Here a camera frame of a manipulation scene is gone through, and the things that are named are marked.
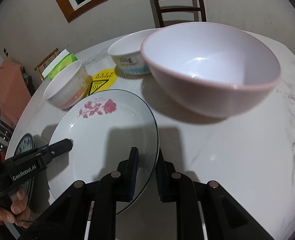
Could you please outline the person's left hand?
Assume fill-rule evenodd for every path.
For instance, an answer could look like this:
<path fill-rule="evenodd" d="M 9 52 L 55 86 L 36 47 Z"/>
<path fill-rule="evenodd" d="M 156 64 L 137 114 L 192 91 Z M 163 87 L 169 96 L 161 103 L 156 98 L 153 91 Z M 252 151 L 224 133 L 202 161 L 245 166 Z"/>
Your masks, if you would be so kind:
<path fill-rule="evenodd" d="M 25 229 L 31 226 L 30 208 L 27 205 L 28 196 L 23 188 L 16 192 L 16 199 L 12 202 L 10 210 L 0 207 L 0 225 L 4 223 L 16 224 Z"/>

